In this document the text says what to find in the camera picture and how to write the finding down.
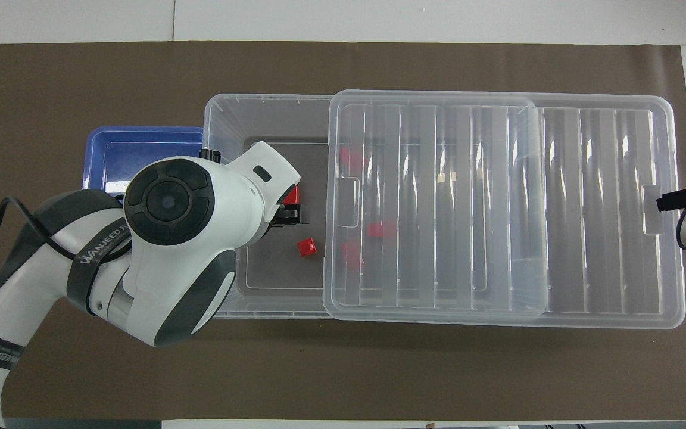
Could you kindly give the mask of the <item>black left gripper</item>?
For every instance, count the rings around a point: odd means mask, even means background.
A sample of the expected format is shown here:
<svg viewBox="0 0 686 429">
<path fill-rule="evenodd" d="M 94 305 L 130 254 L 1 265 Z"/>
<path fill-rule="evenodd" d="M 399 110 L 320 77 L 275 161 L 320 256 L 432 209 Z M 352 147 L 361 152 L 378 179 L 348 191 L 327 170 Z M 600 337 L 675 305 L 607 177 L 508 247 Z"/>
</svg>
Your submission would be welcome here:
<svg viewBox="0 0 686 429">
<path fill-rule="evenodd" d="M 303 223 L 307 223 L 304 218 L 303 204 L 283 204 L 283 206 L 277 207 L 277 211 L 264 229 L 264 234 L 268 234 L 270 228 L 283 227 L 283 225 L 302 225 Z"/>
</svg>

